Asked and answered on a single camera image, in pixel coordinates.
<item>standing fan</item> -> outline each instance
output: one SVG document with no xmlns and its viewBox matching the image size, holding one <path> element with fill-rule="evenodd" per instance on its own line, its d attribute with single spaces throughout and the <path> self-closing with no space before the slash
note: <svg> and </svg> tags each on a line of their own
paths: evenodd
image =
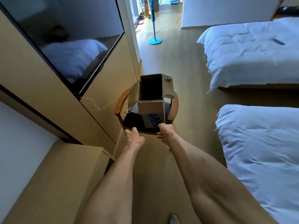
<svg viewBox="0 0 299 224">
<path fill-rule="evenodd" d="M 162 39 L 156 37 L 154 0 L 150 0 L 150 9 L 151 9 L 151 12 L 152 12 L 152 26 L 154 28 L 154 38 L 150 39 L 149 44 L 157 45 L 157 44 L 160 44 L 162 42 Z"/>
</svg>

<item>blue fan base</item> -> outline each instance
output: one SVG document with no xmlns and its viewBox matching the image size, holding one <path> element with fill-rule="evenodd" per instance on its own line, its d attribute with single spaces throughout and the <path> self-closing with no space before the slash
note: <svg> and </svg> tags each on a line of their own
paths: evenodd
<svg viewBox="0 0 299 224">
<path fill-rule="evenodd" d="M 150 41 L 149 41 L 149 44 L 151 45 L 157 45 L 157 44 L 160 44 L 162 42 L 162 39 L 161 38 L 156 38 L 156 40 L 154 38 L 152 38 Z"/>
</svg>

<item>white duvet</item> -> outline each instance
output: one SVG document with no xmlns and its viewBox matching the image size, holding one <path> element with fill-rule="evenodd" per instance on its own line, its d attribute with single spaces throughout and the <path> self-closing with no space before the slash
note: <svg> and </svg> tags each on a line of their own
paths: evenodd
<svg viewBox="0 0 299 224">
<path fill-rule="evenodd" d="M 299 109 L 225 105 L 216 125 L 228 169 L 277 222 L 299 223 Z"/>
<path fill-rule="evenodd" d="M 299 18 L 214 26 L 197 42 L 204 44 L 207 55 L 210 91 L 219 86 L 299 83 Z"/>
<path fill-rule="evenodd" d="M 91 62 L 107 48 L 94 39 L 52 43 L 42 52 L 70 83 L 80 79 Z"/>
</svg>

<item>foot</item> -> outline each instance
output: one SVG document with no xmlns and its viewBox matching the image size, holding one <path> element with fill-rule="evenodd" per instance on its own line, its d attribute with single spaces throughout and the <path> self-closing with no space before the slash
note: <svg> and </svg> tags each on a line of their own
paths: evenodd
<svg viewBox="0 0 299 224">
<path fill-rule="evenodd" d="M 178 220 L 176 215 L 171 214 L 169 217 L 169 224 L 180 224 L 180 221 Z"/>
</svg>

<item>white bed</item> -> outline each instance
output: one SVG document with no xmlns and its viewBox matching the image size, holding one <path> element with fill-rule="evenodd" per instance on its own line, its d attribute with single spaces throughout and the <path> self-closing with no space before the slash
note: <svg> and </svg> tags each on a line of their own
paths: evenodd
<svg viewBox="0 0 299 224">
<path fill-rule="evenodd" d="M 299 109 L 225 105 L 217 116 L 228 169 L 278 223 L 299 223 Z"/>
<path fill-rule="evenodd" d="M 70 83 L 80 79 L 92 61 L 106 50 L 106 46 L 94 39 L 52 43 L 42 48 L 42 52 Z"/>
<path fill-rule="evenodd" d="M 207 55 L 210 91 L 219 86 L 299 83 L 299 18 L 213 26 L 197 42 L 204 44 Z"/>
</svg>

